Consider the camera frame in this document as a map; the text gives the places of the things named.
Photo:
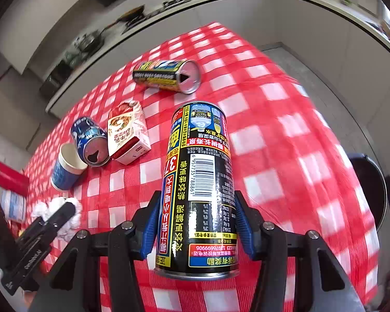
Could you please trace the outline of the large black yellow can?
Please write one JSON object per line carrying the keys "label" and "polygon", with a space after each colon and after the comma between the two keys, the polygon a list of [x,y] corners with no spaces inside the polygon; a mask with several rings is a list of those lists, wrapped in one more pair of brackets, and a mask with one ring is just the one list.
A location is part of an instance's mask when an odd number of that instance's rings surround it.
{"label": "large black yellow can", "polygon": [[217,280],[238,270],[237,209],[227,121],[213,103],[173,114],[158,219],[155,271]]}

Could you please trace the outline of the kitchen counter with cabinets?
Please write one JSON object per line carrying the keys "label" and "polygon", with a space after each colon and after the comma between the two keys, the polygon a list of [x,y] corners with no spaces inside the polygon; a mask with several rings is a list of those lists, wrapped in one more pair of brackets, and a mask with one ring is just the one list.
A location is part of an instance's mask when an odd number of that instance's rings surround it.
{"label": "kitchen counter with cabinets", "polygon": [[390,40],[336,0],[187,0],[120,35],[78,68],[46,110],[62,116],[105,77],[166,41],[221,24],[259,49],[281,45],[326,83],[368,137],[390,174]]}

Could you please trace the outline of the white blue plastic jar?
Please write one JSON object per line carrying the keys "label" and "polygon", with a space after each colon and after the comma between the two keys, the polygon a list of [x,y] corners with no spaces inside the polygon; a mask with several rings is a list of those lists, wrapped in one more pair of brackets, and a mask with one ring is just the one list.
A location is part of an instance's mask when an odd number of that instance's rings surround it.
{"label": "white blue plastic jar", "polygon": [[26,199],[15,192],[4,190],[0,199],[6,219],[23,223],[26,218]]}

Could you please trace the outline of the light blue paper cup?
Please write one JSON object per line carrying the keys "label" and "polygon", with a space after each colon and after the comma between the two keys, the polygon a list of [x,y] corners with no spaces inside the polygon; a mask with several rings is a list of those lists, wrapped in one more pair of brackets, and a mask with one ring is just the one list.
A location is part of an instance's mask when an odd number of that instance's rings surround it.
{"label": "light blue paper cup", "polygon": [[50,178],[51,184],[61,192],[70,190],[86,168],[88,165],[80,159],[75,145],[64,143],[58,152]]}

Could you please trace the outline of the red thermos bottle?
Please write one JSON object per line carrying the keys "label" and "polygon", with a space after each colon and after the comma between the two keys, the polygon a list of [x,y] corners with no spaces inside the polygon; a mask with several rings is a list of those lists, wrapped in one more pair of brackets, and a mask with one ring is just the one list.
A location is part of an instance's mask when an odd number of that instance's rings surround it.
{"label": "red thermos bottle", "polygon": [[29,194],[29,178],[0,161],[0,187],[27,197]]}

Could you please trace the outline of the blue pepsi can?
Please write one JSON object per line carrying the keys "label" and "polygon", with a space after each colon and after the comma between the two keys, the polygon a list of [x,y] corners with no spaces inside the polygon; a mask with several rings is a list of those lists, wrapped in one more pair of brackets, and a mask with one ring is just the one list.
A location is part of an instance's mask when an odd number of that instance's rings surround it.
{"label": "blue pepsi can", "polygon": [[100,167],[109,161],[108,135],[92,118],[77,118],[71,126],[70,134],[79,158],[85,164]]}

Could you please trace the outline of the black chair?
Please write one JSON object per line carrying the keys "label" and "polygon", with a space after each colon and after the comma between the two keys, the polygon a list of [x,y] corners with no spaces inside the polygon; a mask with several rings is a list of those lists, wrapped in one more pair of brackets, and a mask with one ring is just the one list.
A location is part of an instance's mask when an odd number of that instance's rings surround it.
{"label": "black chair", "polygon": [[387,185],[385,177],[375,161],[368,155],[347,153],[347,156],[351,161],[374,217],[376,230],[379,231],[387,212]]}

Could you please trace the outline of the beige refrigerator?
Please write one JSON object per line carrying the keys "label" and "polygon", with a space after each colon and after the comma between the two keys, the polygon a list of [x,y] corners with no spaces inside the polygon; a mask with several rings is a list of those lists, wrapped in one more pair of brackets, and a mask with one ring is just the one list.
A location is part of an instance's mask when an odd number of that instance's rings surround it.
{"label": "beige refrigerator", "polygon": [[46,112],[39,89],[42,81],[29,69],[19,74],[10,66],[0,76],[0,134],[33,154],[59,123]]}

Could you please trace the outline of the small milk carton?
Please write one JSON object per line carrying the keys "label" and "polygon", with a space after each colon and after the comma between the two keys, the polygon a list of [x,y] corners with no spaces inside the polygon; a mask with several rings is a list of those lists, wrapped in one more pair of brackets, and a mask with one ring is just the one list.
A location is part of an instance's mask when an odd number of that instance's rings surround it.
{"label": "small milk carton", "polygon": [[128,165],[151,150],[143,108],[138,101],[123,101],[108,115],[108,153]]}

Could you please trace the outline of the red white checkered tablecloth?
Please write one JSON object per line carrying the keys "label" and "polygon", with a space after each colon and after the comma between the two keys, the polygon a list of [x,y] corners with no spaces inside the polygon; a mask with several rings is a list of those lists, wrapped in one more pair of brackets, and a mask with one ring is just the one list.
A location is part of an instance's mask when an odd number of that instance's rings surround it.
{"label": "red white checkered tablecloth", "polygon": [[[151,150],[129,165],[111,161],[89,168],[66,195],[82,205],[79,228],[106,232],[162,190],[174,112],[191,100],[218,105],[227,121],[235,188],[264,219],[282,229],[315,230],[348,274],[361,301],[377,290],[379,242],[363,190],[346,152],[304,88],[267,56],[221,24],[184,33],[181,43],[162,43],[85,94],[37,148],[26,169],[33,206],[58,196],[50,175],[60,146],[71,140],[73,122],[84,115],[106,126],[123,101],[144,111]],[[132,78],[135,65],[155,60],[193,60],[201,85],[192,94],[145,87]],[[136,264],[148,311],[247,311],[259,266],[237,244],[238,270],[214,280],[183,280],[155,271],[156,245]]]}

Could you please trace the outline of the black microwave oven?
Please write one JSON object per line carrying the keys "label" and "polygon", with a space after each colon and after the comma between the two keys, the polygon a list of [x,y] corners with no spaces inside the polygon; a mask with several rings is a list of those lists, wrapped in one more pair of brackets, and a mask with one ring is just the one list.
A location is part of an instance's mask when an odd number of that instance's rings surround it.
{"label": "black microwave oven", "polygon": [[40,87],[39,93],[41,97],[49,101],[66,82],[72,71],[73,69],[64,60],[61,60]]}

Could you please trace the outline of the green teapot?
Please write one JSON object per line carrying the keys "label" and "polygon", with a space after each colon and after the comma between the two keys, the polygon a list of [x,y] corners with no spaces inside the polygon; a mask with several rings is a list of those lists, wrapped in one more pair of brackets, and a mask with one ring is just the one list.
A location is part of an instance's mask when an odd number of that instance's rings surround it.
{"label": "green teapot", "polygon": [[85,61],[85,55],[79,50],[67,50],[64,53],[64,61],[72,70],[78,68]]}

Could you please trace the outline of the lidded cooking pot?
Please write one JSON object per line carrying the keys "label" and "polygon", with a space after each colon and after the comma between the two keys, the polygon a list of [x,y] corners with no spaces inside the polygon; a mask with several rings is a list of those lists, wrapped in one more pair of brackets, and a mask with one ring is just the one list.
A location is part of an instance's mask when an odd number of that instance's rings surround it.
{"label": "lidded cooking pot", "polygon": [[102,31],[95,30],[90,33],[86,33],[81,37],[74,40],[73,45],[82,53],[90,53],[95,51],[100,45],[103,44]]}

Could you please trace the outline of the frying pan on stove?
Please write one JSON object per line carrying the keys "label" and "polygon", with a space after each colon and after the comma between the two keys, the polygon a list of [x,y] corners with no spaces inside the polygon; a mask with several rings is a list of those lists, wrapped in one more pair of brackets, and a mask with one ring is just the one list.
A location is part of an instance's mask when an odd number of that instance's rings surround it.
{"label": "frying pan on stove", "polygon": [[144,9],[145,6],[141,5],[136,8],[133,8],[129,10],[128,12],[122,14],[115,22],[111,23],[110,25],[107,25],[104,30],[108,30],[114,25],[118,23],[129,23],[130,21],[134,20],[135,18],[139,18],[144,15]]}

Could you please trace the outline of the gas stove top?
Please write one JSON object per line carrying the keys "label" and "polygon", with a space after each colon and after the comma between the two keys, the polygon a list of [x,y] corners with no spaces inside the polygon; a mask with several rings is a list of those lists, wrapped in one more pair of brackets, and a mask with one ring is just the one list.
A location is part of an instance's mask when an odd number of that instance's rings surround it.
{"label": "gas stove top", "polygon": [[146,21],[154,16],[157,16],[158,14],[162,14],[163,12],[166,12],[174,7],[181,6],[182,4],[186,4],[190,2],[191,0],[169,0],[162,3],[161,7],[158,7],[157,9],[154,9],[150,12],[145,11],[145,7],[141,6],[134,11],[131,16],[127,19],[125,22],[125,28],[123,29],[122,33],[126,33],[128,30],[136,27],[143,21]]}

